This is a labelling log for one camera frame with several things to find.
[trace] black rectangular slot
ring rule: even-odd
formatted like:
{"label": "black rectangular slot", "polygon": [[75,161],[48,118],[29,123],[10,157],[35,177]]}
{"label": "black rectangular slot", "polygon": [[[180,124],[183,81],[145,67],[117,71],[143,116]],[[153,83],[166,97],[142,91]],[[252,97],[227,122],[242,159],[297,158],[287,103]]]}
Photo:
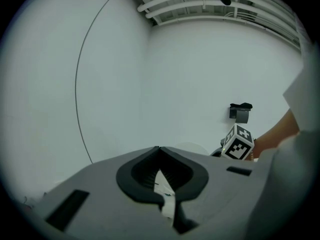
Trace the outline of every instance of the black rectangular slot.
{"label": "black rectangular slot", "polygon": [[241,174],[241,175],[245,175],[245,176],[249,176],[252,172],[252,170],[249,169],[243,169],[243,168],[239,168],[239,167],[234,167],[234,166],[230,166],[228,169],[226,169],[228,172],[232,172],[235,174]]}
{"label": "black rectangular slot", "polygon": [[89,193],[75,190],[66,200],[46,219],[46,222],[60,231],[64,231],[79,208],[87,199]]}

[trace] cable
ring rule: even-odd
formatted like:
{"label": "cable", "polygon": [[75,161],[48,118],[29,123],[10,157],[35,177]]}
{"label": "cable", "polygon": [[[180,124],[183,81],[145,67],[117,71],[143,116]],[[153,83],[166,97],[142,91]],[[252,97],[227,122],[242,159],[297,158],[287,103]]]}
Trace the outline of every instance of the cable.
{"label": "cable", "polygon": [[85,139],[84,139],[84,136],[83,136],[83,133],[82,133],[82,130],[81,130],[81,126],[80,126],[80,120],[79,120],[79,112],[78,112],[78,103],[77,103],[77,78],[78,78],[78,68],[79,68],[79,62],[80,62],[80,57],[81,57],[81,53],[82,53],[82,50],[84,48],[84,44],[86,42],[86,39],[87,39],[87,36],[90,32],[90,29],[91,27],[93,26],[96,18],[98,17],[98,15],[100,14],[100,12],[102,11],[102,9],[106,6],[106,4],[109,2],[110,0],[107,0],[105,2],[105,4],[101,7],[101,9],[98,11],[98,13],[96,14],[96,16],[94,17],[87,33],[85,34],[85,37],[83,39],[83,42],[82,42],[82,46],[81,46],[81,49],[80,49],[80,53],[79,53],[79,57],[78,57],[78,62],[76,64],[76,71],[75,71],[75,83],[74,83],[74,96],[75,96],[75,111],[76,111],[76,118],[77,118],[77,121],[78,121],[78,126],[79,126],[79,130],[80,130],[80,135],[81,135],[81,138],[82,138],[82,142],[83,142],[83,145],[84,145],[84,148],[86,150],[86,153],[88,154],[88,157],[91,161],[91,164],[93,164],[92,162],[92,159],[90,157],[90,154],[89,154],[89,151],[87,149],[87,146],[86,146],[86,143],[85,143]]}

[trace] cube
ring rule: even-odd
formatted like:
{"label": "cube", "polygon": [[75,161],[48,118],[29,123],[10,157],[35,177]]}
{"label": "cube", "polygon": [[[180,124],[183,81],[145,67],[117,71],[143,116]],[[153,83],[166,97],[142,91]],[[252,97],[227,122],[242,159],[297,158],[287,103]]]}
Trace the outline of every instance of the cube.
{"label": "cube", "polygon": [[254,146],[251,132],[235,123],[224,139],[221,156],[228,159],[244,160]]}

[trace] black and white pattern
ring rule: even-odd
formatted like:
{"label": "black and white pattern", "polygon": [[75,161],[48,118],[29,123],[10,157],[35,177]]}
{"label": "black and white pattern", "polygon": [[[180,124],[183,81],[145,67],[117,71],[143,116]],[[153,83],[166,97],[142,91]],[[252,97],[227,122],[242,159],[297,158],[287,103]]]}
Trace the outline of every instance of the black and white pattern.
{"label": "black and white pattern", "polygon": [[225,137],[224,146],[232,139],[232,136],[235,134],[235,127],[229,131],[228,135]]}
{"label": "black and white pattern", "polygon": [[234,139],[225,155],[232,159],[243,159],[250,150],[250,146],[239,139]]}
{"label": "black and white pattern", "polygon": [[243,129],[241,126],[236,127],[236,134],[241,136],[242,138],[246,139],[248,142],[252,143],[252,137],[250,131]]}

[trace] ceiling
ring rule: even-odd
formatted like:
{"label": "ceiling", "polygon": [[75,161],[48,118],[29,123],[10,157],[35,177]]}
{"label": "ceiling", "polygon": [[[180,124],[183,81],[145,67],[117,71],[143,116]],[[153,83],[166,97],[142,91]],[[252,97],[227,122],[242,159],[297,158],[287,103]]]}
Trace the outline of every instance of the ceiling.
{"label": "ceiling", "polygon": [[142,0],[137,10],[155,25],[185,20],[227,20],[264,29],[300,49],[295,16],[281,0]]}

